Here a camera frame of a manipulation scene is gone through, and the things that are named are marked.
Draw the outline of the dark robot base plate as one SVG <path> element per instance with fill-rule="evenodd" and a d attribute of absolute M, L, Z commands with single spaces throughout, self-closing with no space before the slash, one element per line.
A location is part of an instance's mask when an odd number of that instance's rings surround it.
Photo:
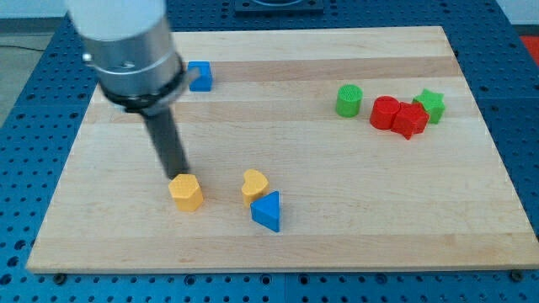
<path fill-rule="evenodd" d="M 234 0 L 234 12 L 246 13 L 320 13 L 323 0 Z"/>

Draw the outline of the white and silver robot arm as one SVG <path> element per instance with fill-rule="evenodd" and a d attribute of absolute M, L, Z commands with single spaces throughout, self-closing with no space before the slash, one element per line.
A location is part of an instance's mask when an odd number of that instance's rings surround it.
<path fill-rule="evenodd" d="M 66 0 L 83 40 L 83 62 L 104 96 L 130 113 L 155 115 L 200 75 L 187 71 L 163 0 Z"/>

